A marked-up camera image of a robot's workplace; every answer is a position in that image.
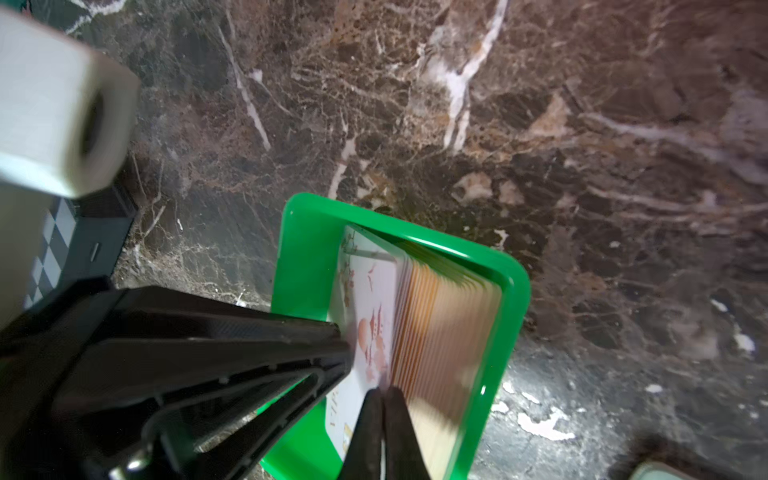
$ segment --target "black metal part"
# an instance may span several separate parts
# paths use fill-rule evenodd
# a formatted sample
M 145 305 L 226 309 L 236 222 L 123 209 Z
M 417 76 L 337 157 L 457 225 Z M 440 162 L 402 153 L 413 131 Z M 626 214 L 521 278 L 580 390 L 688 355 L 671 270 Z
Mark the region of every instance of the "black metal part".
M 242 478 L 352 365 L 330 323 L 103 280 L 57 294 L 0 336 L 3 478 Z
M 379 480 L 382 440 L 387 480 L 429 480 L 406 399 L 395 386 L 366 394 L 338 480 Z

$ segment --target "deck of cards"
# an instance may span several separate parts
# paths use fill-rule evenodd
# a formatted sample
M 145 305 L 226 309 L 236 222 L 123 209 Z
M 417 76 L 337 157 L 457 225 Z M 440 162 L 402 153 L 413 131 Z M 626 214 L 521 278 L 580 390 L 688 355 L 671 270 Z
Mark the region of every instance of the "deck of cards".
M 424 246 L 346 227 L 328 320 L 355 359 L 326 402 L 326 431 L 342 460 L 368 390 L 396 385 L 430 476 L 445 477 L 501 294 Z

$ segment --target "green container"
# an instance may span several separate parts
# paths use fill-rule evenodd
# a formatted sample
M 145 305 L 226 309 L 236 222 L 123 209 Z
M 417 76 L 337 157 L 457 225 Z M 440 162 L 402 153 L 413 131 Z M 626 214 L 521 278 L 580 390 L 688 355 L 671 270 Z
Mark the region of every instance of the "green container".
M 336 256 L 344 226 L 355 223 L 384 237 L 398 237 L 436 250 L 502 288 L 496 316 L 446 478 L 466 478 L 485 421 L 518 338 L 531 285 L 523 267 L 505 253 L 312 194 L 293 196 L 283 211 L 272 311 L 325 321 Z M 299 420 L 262 460 L 277 480 L 333 480 L 341 459 L 325 430 L 325 400 Z

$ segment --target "checkered pattern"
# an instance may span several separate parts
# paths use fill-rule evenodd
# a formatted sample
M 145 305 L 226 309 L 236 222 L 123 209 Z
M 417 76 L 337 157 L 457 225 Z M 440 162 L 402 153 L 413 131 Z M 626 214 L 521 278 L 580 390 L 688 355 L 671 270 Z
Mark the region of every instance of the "checkered pattern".
M 74 216 L 72 204 L 63 198 L 54 199 L 48 211 L 45 212 L 43 241 L 40 254 L 35 257 L 35 262 L 32 264 L 32 275 L 24 298 L 24 308 L 37 303 L 58 285 L 76 224 L 77 219 Z

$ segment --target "marble countertop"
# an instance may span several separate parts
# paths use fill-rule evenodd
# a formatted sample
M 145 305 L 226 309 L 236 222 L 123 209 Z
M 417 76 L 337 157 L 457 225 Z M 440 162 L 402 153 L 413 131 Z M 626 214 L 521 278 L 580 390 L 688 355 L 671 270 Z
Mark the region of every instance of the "marble countertop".
M 292 195 L 376 209 L 531 276 L 469 478 L 768 471 L 765 2 L 70 1 L 142 81 L 118 285 L 266 309 Z

